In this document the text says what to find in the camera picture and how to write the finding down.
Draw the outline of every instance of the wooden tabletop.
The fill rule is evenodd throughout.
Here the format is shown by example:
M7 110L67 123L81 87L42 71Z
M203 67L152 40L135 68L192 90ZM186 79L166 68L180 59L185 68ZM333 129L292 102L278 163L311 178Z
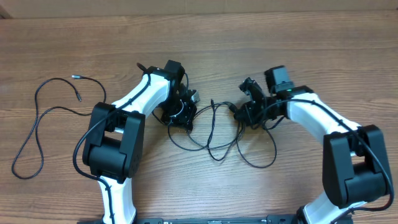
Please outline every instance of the wooden tabletop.
M307 85L346 118L375 124L384 133L390 167L398 182L398 12L301 12L205 16L97 17L0 21L0 223L76 223L100 218L98 183L76 173L72 152L87 130L89 117L54 111L44 117L39 138L44 168L31 180L19 180L11 163L34 122L34 93L39 112L66 106L89 113L130 92L141 79L136 62L163 67L167 60L185 67L190 88L200 92L198 108L215 102L240 105L248 100L238 85L247 77L266 89L263 71L286 65L297 86ZM212 145L233 138L236 123L220 109ZM193 137L205 142L211 113L194 122ZM175 147L167 129L152 116L146 121L144 154L134 178L138 216L162 218L264 217L295 213L322 187L322 147L291 121L272 131L278 157L267 169L249 167L234 147L224 162L206 151ZM195 147L174 129L181 145ZM247 130L240 143L256 164L272 160L274 148L264 131ZM223 151L216 151L220 156ZM79 156L79 165L85 171ZM33 174L40 165L34 136L16 171ZM384 197L369 206L380 206ZM396 223L398 203L385 212L358 212L356 223Z

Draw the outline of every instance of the wooden table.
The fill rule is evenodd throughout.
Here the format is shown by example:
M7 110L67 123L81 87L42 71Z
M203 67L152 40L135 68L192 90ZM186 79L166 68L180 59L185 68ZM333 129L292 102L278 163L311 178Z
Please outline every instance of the wooden table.
M48 78L81 74L100 80L111 103L141 79L136 62L163 67L181 62L202 108L215 101L241 104L246 78L266 89L263 71L286 65L296 85L308 85L343 116L376 124L384 133L391 171L398 181L398 12L303 12L205 16L97 17L0 21L0 222L76 223L100 218L103 203L95 181L77 174L72 152L89 118L66 111L46 116L39 128L45 162L34 179L11 174L12 160L34 121L34 92ZM39 93L42 113L62 105L90 112L100 87L72 81L80 91L52 82ZM193 136L205 142L211 113L195 122ZM233 138L236 123L220 110L213 144ZM139 217L264 217L295 213L322 187L322 147L301 126L284 121L273 130L278 157L268 169L253 169L236 148L220 163L206 151L175 147L167 129L146 121L144 155L134 179ZM180 144L194 147L184 131ZM270 138L248 130L241 141L256 164L272 160ZM81 160L80 167L88 172ZM30 175L40 165L34 137L16 170ZM385 203L386 197L372 203ZM358 212L358 223L396 223L398 203L385 212Z

